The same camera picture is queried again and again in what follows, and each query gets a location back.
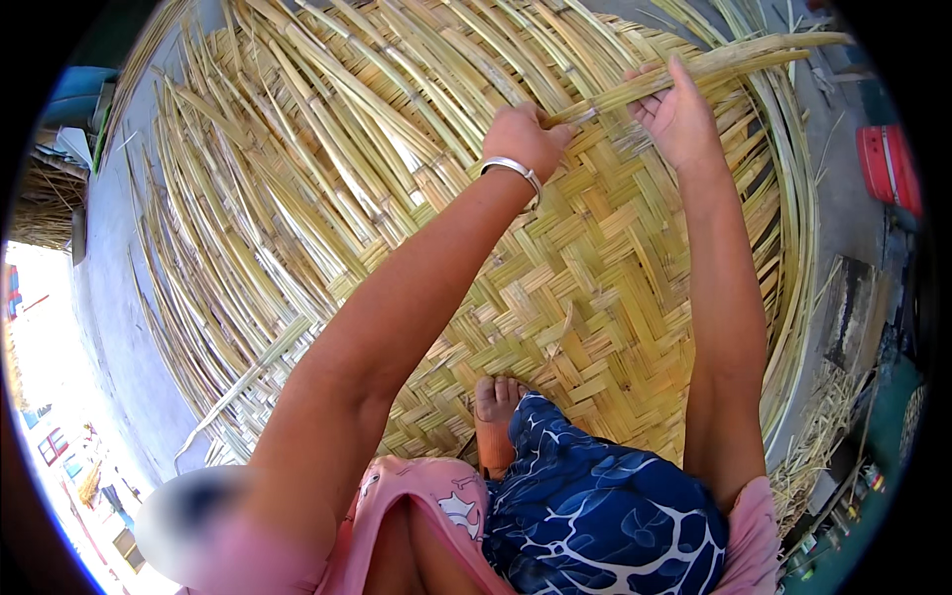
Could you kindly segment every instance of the blue floral fabric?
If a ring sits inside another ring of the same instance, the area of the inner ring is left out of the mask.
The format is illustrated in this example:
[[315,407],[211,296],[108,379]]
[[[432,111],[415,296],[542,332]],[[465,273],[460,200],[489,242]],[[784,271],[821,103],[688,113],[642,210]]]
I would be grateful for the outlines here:
[[518,592],[713,590],[727,520],[701,482],[653,452],[589,436],[538,392],[508,432],[516,461],[489,482],[483,553]]

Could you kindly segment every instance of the red container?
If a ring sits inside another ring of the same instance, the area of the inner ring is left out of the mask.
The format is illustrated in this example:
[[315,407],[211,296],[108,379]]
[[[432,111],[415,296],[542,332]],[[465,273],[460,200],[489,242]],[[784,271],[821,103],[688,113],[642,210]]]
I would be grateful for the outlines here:
[[919,179],[912,168],[912,156],[902,129],[896,125],[857,129],[856,149],[869,193],[884,203],[899,205],[921,217]]

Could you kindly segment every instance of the pink shirt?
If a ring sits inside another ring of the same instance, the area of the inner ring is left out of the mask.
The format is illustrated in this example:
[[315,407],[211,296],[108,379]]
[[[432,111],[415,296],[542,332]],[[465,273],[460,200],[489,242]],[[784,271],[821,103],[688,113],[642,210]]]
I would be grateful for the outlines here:
[[[222,527],[215,540],[220,546],[202,561],[204,576],[196,584],[202,590],[183,587],[177,595],[361,593],[384,515],[404,496],[421,507],[435,538],[483,592],[513,593],[483,557],[488,493],[479,474],[457,459],[385,456],[374,460],[364,474],[327,561],[305,559],[277,536],[236,520]],[[727,520],[730,538],[724,575],[714,593],[773,593],[780,539],[766,477],[744,487]]]

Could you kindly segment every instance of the metal bangle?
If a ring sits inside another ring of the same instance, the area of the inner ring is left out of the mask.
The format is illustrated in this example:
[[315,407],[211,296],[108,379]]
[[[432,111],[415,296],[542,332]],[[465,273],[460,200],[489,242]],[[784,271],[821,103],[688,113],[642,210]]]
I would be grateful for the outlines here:
[[532,189],[535,190],[535,196],[532,197],[532,200],[530,200],[526,208],[523,209],[523,213],[535,210],[539,206],[539,201],[542,198],[542,183],[539,182],[539,177],[536,176],[534,170],[527,169],[523,164],[508,157],[490,157],[483,161],[483,168],[480,169],[479,174],[483,175],[486,173],[489,166],[503,166],[504,168],[512,169],[518,172],[519,175],[523,176],[526,181],[532,185]]

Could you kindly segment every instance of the hand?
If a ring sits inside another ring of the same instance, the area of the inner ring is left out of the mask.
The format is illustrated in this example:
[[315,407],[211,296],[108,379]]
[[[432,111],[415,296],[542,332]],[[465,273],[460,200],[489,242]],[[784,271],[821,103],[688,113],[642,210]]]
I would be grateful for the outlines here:
[[539,182],[552,175],[559,166],[563,151],[572,140],[574,130],[560,124],[552,130],[539,126],[548,114],[531,101],[518,107],[502,106],[492,119],[492,126],[483,139],[483,159],[507,157],[535,171]]
[[[657,65],[645,64],[640,74],[656,68]],[[668,60],[667,68],[674,79],[674,88],[629,103],[628,113],[645,127],[655,147],[676,171],[688,164],[723,161],[721,138],[707,101],[676,55]],[[638,74],[629,70],[625,80]]]

